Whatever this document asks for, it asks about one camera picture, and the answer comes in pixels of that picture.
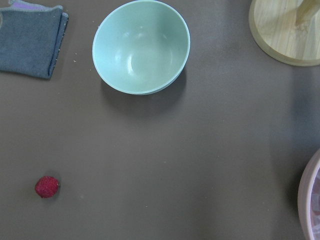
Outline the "pink ice bowl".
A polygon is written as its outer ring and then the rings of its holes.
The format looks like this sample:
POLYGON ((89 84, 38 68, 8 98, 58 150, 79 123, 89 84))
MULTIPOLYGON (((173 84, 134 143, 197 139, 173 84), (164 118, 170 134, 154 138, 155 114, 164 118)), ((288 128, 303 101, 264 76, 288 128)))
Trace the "pink ice bowl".
POLYGON ((298 187, 297 207, 300 226, 306 240, 314 240, 312 231, 312 190, 320 169, 320 150, 318 149, 307 163, 298 187))

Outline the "grey folded cloth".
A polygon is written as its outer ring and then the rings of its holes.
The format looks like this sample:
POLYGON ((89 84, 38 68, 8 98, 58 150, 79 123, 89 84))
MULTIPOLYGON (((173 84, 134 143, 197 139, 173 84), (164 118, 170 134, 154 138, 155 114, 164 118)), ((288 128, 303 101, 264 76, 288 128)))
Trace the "grey folded cloth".
POLYGON ((0 9, 0 69, 50 79, 69 16, 61 5, 48 7, 10 0, 0 9))

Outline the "green bowl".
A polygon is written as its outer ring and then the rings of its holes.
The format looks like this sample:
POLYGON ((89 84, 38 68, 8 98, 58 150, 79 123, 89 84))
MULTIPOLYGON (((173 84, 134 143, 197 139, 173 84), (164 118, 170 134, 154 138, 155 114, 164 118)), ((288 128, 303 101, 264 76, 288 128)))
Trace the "green bowl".
POLYGON ((99 25, 92 60, 101 79, 131 95, 149 95, 173 83, 189 57, 191 37, 181 14, 156 0, 135 0, 99 25))

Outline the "red strawberry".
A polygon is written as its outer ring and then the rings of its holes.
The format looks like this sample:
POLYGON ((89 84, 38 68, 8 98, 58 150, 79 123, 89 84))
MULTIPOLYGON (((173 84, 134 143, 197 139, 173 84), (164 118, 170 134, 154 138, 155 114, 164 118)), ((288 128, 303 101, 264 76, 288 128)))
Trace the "red strawberry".
POLYGON ((52 176, 43 176, 41 177, 35 187, 35 192, 41 197, 41 198, 51 198, 53 197, 60 187, 59 181, 52 177, 52 176))

